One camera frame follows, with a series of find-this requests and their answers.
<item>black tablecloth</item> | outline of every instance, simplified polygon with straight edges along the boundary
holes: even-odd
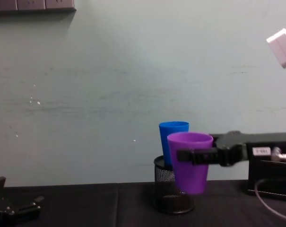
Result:
[[[195,210],[178,216],[153,208],[153,183],[18,187],[6,193],[17,204],[45,197],[40,218],[21,227],[286,227],[286,221],[243,192],[245,184],[209,181],[195,199]],[[286,201],[266,202],[286,214]]]

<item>label sticker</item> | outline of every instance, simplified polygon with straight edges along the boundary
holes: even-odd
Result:
[[[271,155],[271,148],[253,148],[254,156],[267,156]]]

